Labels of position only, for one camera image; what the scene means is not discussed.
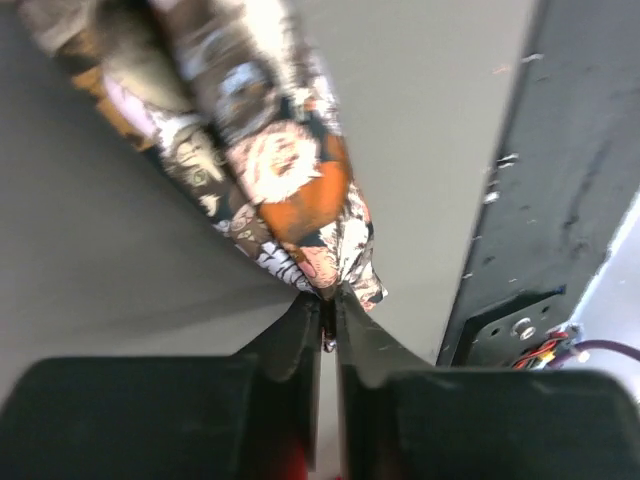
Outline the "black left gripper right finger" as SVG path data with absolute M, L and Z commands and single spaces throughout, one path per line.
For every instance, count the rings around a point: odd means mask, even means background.
M 434 368 L 375 322 L 351 290 L 340 291 L 335 307 L 338 357 L 365 387 L 378 388 L 393 374 Z

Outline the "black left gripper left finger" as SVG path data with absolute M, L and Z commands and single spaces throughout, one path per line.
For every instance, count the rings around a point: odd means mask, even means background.
M 300 376 L 317 383 L 320 374 L 320 300 L 299 294 L 284 314 L 241 350 L 227 358 L 227 370 L 249 378 L 264 373 L 274 382 Z

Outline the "brown floral patterned tie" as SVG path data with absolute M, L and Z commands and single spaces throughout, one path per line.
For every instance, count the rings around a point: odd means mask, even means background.
M 39 47 L 261 268 L 386 296 L 321 59 L 285 1 L 20 1 Z

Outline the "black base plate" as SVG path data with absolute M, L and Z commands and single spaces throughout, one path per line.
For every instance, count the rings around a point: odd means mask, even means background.
M 638 187 L 638 3 L 540 2 L 438 364 L 506 366 L 541 345 Z

